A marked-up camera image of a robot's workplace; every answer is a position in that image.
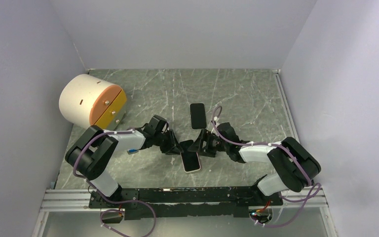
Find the black smartphone silver edge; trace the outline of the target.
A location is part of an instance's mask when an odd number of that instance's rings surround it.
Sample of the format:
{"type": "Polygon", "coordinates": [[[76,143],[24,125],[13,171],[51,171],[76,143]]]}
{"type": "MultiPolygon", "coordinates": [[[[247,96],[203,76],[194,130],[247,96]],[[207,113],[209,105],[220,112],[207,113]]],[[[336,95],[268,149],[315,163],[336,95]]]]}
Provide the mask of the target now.
{"type": "Polygon", "coordinates": [[[192,173],[201,169],[198,153],[189,151],[189,147],[193,143],[193,140],[186,140],[180,142],[180,146],[184,151],[183,153],[181,153],[181,160],[185,173],[192,173]]]}

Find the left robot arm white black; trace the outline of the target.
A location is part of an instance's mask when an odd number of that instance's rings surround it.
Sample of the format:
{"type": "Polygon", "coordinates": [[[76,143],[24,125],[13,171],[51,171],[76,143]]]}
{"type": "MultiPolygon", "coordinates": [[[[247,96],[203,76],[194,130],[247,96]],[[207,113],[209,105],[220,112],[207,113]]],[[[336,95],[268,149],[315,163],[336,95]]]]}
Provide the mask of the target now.
{"type": "Polygon", "coordinates": [[[116,151],[136,153],[159,147],[165,155],[179,155],[184,150],[165,118],[154,115],[142,127],[123,131],[102,129],[92,125],[68,149],[65,161],[73,167],[73,175],[85,179],[102,194],[108,207],[120,204],[122,187],[107,171],[116,151]]]}

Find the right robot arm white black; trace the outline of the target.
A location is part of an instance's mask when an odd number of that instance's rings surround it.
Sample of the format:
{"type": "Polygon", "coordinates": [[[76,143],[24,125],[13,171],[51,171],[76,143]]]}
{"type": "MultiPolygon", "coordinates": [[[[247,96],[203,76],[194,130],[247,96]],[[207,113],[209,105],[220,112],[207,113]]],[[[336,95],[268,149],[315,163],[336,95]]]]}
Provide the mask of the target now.
{"type": "Polygon", "coordinates": [[[321,172],[319,162],[293,137],[280,142],[255,144],[241,140],[230,123],[216,126],[213,131],[202,129],[188,151],[214,158],[217,152],[225,152],[238,163],[270,163],[275,173],[266,175],[253,185],[252,200],[265,204],[271,195],[290,190],[300,192],[313,184],[313,178],[321,172]]]}

